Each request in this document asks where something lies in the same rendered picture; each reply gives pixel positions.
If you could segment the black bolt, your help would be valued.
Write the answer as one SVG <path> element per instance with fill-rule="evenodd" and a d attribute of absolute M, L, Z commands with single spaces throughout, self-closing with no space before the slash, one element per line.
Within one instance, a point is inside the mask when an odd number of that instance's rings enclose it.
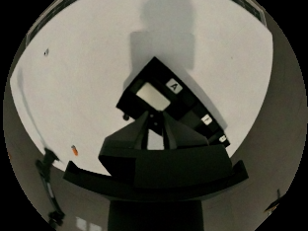
<path fill-rule="evenodd" d="M 122 119 L 124 119 L 125 121 L 129 120 L 129 115 L 127 114 L 122 115 Z"/>

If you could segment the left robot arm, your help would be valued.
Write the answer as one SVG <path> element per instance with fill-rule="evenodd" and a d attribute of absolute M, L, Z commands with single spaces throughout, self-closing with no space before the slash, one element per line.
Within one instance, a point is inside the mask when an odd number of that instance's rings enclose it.
<path fill-rule="evenodd" d="M 46 222 L 52 228 L 54 228 L 56 225 L 60 226 L 61 219 L 64 215 L 64 213 L 60 210 L 60 208 L 58 207 L 58 205 L 56 203 L 56 200 L 53 196 L 53 193 L 52 193 L 52 190 L 51 190 L 51 187 L 50 187 L 50 184 L 49 184 L 49 180 L 48 180 L 49 179 L 49 175 L 48 175 L 49 174 L 49 167 L 50 167 L 51 163 L 53 163 L 53 160 L 58 161 L 58 158 L 54 155 L 54 153 L 51 150 L 49 150 L 45 147 L 42 147 L 42 149 L 44 150 L 42 160 L 40 160 L 39 158 L 36 158 L 35 159 L 35 167 L 38 170 L 38 174 L 39 174 L 39 177 L 41 179 L 44 191 L 45 191 L 46 196 L 47 196 L 47 198 L 50 202 L 50 205 L 53 209 L 52 211 L 49 211 L 47 213 L 47 217 L 49 216 L 54 221 L 50 220 L 50 218 L 47 218 Z M 41 173 L 40 173 L 40 171 L 41 171 Z M 59 213 L 59 216 L 57 216 L 58 214 L 56 212 Z M 54 214 L 56 216 L 54 216 Z"/>

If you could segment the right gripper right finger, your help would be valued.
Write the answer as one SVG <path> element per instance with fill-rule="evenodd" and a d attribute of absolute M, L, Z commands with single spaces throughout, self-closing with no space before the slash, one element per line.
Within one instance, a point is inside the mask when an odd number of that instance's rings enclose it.
<path fill-rule="evenodd" d="M 162 113 L 164 123 L 162 126 L 164 149 L 181 149 L 209 146 L 205 136 L 173 119 L 165 111 L 162 111 Z"/>

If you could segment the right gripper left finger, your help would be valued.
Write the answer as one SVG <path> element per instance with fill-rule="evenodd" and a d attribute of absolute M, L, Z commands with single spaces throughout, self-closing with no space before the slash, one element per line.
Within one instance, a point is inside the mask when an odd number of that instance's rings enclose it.
<path fill-rule="evenodd" d="M 148 139 L 149 139 L 148 115 L 149 111 L 146 111 L 137 120 L 131 122 L 130 124 L 124 126 L 123 128 L 107 136 L 103 142 L 102 147 L 112 146 L 112 147 L 127 147 L 134 149 L 148 149 Z"/>

